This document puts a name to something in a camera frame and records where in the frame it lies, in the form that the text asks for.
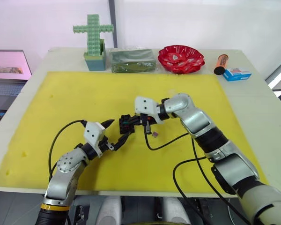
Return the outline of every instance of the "yellow ring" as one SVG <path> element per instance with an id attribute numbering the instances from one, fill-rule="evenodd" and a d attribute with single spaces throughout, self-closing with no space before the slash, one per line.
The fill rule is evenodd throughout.
<path id="1" fill-rule="evenodd" d="M 70 206 L 46 205 L 46 204 L 42 203 L 41 204 L 41 209 L 52 210 L 52 211 L 69 211 L 70 210 Z"/>

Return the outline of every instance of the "green block cross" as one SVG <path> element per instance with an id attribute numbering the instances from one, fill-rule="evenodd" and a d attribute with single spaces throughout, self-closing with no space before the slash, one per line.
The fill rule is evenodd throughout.
<path id="1" fill-rule="evenodd" d="M 73 26 L 74 33 L 88 34 L 88 56 L 100 56 L 100 32 L 113 32 L 113 25 L 100 25 L 99 15 L 88 15 L 86 26 Z"/>

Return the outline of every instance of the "orange tube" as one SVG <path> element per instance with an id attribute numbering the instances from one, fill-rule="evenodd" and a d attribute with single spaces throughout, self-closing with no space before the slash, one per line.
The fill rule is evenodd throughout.
<path id="1" fill-rule="evenodd" d="M 223 55 L 219 56 L 216 67 L 214 69 L 214 73 L 216 75 L 224 74 L 225 69 L 226 69 L 227 61 L 228 61 L 228 55 L 223 54 Z"/>

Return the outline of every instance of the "white table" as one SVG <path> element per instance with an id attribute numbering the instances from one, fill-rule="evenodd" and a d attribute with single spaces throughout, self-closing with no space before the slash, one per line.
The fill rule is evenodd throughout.
<path id="1" fill-rule="evenodd" d="M 48 71 L 89 71 L 83 48 L 53 48 L 33 73 L 19 96 L 0 122 L 0 164 L 8 144 L 38 87 Z M 281 102 L 269 89 L 253 65 L 240 50 L 200 50 L 206 64 L 199 74 L 212 74 L 220 54 L 229 56 L 229 67 L 245 67 L 252 72 L 246 81 L 228 82 L 218 76 L 233 111 L 254 151 L 268 181 L 281 191 Z M 158 73 L 165 73 L 159 65 Z M 0 191 L 44 193 L 43 189 L 0 187 Z M 179 196 L 178 193 L 156 192 L 88 192 L 78 194 Z M 215 194 L 188 193 L 193 197 L 217 197 Z"/>

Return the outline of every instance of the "laptop keyboard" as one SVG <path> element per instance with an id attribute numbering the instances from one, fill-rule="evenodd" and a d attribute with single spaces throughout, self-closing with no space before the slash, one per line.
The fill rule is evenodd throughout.
<path id="1" fill-rule="evenodd" d="M 17 96 L 24 84 L 3 84 L 0 83 L 0 95 Z"/>

